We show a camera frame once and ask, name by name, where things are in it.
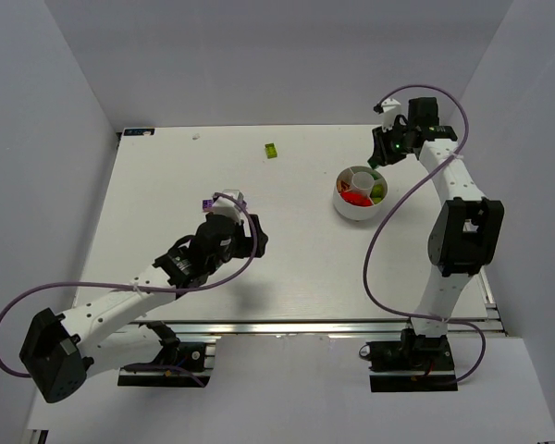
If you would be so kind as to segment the yellow lego piece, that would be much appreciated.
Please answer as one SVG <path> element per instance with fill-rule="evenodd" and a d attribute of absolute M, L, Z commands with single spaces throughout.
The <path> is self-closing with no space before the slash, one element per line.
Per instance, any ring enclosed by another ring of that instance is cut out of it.
<path fill-rule="evenodd" d="M 380 203 L 384 197 L 385 197 L 385 189 L 383 185 L 382 184 L 375 185 L 370 193 L 370 199 L 372 200 L 373 204 Z"/>

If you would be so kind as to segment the orange lego brick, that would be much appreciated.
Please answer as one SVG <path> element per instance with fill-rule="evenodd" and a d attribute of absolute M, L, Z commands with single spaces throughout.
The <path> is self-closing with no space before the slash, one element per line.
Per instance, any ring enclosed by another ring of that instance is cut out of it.
<path fill-rule="evenodd" d="M 339 180 L 336 183 L 336 188 L 337 188 L 338 193 L 342 193 L 342 192 L 347 191 L 350 188 L 350 185 L 345 181 Z"/>

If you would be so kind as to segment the red lego brick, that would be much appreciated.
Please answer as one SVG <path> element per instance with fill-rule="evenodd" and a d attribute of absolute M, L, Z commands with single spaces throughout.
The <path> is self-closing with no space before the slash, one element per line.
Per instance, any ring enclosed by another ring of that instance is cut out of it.
<path fill-rule="evenodd" d="M 364 196 L 355 191 L 345 191 L 340 196 L 346 203 L 354 206 L 369 207 L 373 204 L 369 196 Z"/>

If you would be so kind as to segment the yellow-green lego brick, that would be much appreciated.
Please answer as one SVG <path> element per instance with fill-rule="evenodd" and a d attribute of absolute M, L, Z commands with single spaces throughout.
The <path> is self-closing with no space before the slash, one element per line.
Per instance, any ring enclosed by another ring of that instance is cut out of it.
<path fill-rule="evenodd" d="M 274 159 L 278 157 L 278 151 L 274 143 L 267 143 L 265 145 L 265 155 L 268 159 Z"/>

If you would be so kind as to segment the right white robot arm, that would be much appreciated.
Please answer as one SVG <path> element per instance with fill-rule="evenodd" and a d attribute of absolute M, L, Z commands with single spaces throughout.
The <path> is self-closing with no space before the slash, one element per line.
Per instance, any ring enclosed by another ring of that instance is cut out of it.
<path fill-rule="evenodd" d="M 504 206 L 475 185 L 459 157 L 454 129 L 440 123 L 436 98 L 410 100 L 406 115 L 393 100 L 377 105 L 376 111 L 384 118 L 373 130 L 369 166 L 391 166 L 414 155 L 435 187 L 440 212 L 427 241 L 432 268 L 421 301 L 399 340 L 370 344 L 372 367 L 377 372 L 428 372 L 450 357 L 448 322 L 463 289 L 493 259 Z"/>

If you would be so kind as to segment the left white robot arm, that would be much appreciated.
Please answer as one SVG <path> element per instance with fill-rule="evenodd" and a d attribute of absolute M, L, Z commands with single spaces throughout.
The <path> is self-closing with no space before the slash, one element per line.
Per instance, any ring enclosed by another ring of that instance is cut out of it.
<path fill-rule="evenodd" d="M 139 372 L 200 371 L 191 356 L 201 346 L 182 345 L 162 321 L 124 327 L 153 309 L 204 286 L 233 258 L 260 258 L 268 242 L 257 215 L 251 231 L 239 218 L 209 214 L 193 235 L 173 244 L 135 277 L 127 290 L 55 314 L 36 314 L 19 358 L 48 403 L 71 396 L 91 376 L 128 367 Z"/>

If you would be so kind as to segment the white divided round container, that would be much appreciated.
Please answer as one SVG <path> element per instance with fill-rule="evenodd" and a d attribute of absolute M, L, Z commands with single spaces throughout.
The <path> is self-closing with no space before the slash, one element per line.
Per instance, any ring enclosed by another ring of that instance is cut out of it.
<path fill-rule="evenodd" d="M 348 166 L 337 175 L 332 204 L 340 216 L 351 221 L 372 219 L 384 206 L 388 184 L 369 166 Z"/>

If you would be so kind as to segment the purple lego brick studs up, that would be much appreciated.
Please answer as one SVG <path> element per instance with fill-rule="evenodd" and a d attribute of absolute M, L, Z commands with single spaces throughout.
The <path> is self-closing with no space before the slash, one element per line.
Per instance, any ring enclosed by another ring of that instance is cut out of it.
<path fill-rule="evenodd" d="M 202 209 L 204 212 L 210 211 L 213 207 L 214 200 L 213 199 L 206 199 L 202 202 Z"/>

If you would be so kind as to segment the blue label left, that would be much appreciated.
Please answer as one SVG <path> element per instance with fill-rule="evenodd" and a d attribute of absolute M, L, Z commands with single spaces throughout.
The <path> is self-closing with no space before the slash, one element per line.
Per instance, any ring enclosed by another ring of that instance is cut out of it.
<path fill-rule="evenodd" d="M 152 136 L 155 133 L 155 128 L 131 128 L 131 129 L 124 129 L 122 136 L 123 137 L 143 137 L 143 136 Z"/>

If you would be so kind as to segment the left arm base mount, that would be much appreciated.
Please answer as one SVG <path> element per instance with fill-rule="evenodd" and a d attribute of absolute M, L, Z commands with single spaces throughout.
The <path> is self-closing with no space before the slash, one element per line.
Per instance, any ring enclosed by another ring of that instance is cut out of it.
<path fill-rule="evenodd" d="M 216 346 L 206 342 L 181 342 L 160 352 L 148 364 L 131 364 L 119 371 L 119 387 L 203 389 L 215 366 Z"/>

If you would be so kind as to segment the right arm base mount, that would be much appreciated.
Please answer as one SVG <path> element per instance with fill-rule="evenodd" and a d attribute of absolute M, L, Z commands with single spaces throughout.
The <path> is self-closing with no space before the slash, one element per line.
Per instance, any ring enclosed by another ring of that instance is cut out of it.
<path fill-rule="evenodd" d="M 405 347 L 401 340 L 366 342 L 359 357 L 369 363 L 373 393 L 452 392 L 458 390 L 450 345 L 438 350 Z"/>

